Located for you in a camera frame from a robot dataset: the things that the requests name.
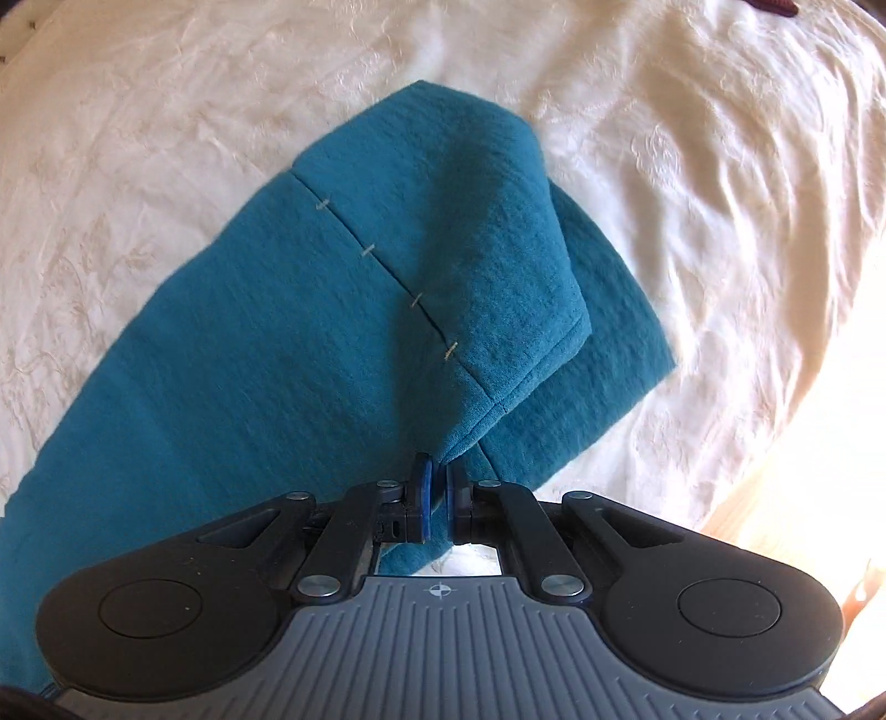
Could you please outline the teal blue pants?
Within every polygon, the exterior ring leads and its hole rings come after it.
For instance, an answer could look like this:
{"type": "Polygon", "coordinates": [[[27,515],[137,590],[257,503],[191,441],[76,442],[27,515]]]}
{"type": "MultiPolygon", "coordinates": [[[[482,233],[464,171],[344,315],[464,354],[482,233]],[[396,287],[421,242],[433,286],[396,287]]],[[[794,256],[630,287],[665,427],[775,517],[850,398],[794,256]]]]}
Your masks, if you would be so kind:
{"type": "Polygon", "coordinates": [[[159,286],[2,520],[2,678],[70,573],[414,456],[539,487],[672,370],[660,320],[532,128],[416,83],[307,148],[159,286]]]}

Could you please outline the white floral bedspread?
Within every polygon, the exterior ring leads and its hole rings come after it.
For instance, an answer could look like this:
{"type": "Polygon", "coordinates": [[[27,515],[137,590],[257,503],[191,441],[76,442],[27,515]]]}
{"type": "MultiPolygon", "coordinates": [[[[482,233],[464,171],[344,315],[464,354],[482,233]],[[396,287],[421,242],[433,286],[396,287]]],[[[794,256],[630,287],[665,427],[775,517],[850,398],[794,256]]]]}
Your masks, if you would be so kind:
{"type": "Polygon", "coordinates": [[[847,2],[27,2],[2,25],[2,488],[154,288],[414,81],[529,121],[677,368],[542,487],[799,565],[883,563],[867,438],[884,33],[847,2]]]}

